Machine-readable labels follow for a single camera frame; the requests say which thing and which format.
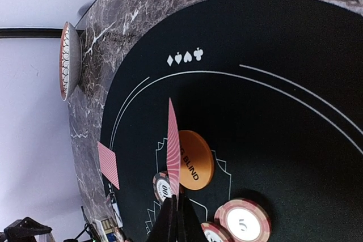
orange chip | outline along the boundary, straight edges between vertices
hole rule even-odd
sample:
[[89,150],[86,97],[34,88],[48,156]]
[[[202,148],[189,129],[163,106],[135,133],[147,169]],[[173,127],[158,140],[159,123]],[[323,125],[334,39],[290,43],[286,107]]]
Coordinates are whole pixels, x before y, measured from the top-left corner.
[[213,178],[214,160],[205,140],[191,130],[179,132],[180,183],[190,190],[206,187]]

black poker mat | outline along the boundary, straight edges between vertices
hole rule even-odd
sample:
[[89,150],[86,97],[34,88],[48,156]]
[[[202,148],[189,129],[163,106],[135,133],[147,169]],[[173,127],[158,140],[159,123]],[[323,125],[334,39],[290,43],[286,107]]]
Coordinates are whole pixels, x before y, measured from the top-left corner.
[[187,190],[201,222],[248,196],[269,213],[271,242],[363,240],[362,69],[363,18],[315,0],[208,0],[157,24],[103,113],[126,234],[145,241],[160,209],[171,97],[179,129],[216,160],[210,185]]

marble countertop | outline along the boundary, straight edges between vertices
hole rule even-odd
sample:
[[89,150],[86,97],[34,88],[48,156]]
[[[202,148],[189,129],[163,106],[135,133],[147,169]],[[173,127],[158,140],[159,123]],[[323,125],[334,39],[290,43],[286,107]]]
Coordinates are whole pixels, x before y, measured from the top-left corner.
[[[87,217],[105,216],[97,141],[107,93],[132,46],[170,14],[203,0],[96,0],[77,28],[84,29],[82,76],[68,106],[77,180]],[[363,0],[321,0],[363,15]]]

